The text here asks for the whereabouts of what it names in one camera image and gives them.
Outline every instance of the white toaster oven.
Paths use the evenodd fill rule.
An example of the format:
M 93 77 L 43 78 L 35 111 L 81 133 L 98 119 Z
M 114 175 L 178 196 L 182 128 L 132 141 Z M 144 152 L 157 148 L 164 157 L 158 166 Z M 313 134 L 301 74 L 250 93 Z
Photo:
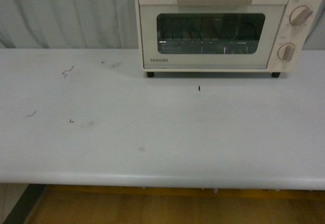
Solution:
M 154 72 L 291 70 L 323 0 L 135 0 L 142 67 Z

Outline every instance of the oven window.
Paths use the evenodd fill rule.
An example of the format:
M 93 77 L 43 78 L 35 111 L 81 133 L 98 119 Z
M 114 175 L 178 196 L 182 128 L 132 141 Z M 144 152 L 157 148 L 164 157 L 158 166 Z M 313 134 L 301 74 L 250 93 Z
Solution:
M 262 13 L 159 14 L 161 54 L 253 54 L 261 37 Z

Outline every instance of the wooden floor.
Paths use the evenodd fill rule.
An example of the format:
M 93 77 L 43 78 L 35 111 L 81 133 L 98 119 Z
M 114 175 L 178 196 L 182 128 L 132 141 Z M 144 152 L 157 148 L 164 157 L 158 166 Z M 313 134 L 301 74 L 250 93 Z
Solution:
M 320 224 L 325 192 L 49 186 L 25 223 Z

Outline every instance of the curtain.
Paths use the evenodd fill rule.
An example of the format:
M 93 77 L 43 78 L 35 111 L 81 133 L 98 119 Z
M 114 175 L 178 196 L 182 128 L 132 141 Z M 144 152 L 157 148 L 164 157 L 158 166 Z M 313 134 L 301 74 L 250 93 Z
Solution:
M 308 49 L 325 49 L 319 17 Z M 0 0 L 0 48 L 137 47 L 134 0 Z

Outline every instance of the control knob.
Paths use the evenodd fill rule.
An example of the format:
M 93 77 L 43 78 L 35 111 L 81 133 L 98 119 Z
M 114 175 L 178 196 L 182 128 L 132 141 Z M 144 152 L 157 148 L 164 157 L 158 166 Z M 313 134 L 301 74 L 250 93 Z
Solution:
M 291 61 L 291 59 L 293 58 L 295 49 L 296 49 L 296 47 L 294 46 L 294 44 L 288 43 L 288 44 L 282 45 L 278 51 L 278 57 L 284 61 Z
M 310 16 L 313 11 L 308 6 L 299 6 L 290 15 L 290 23 L 292 26 L 300 26 L 303 24 Z

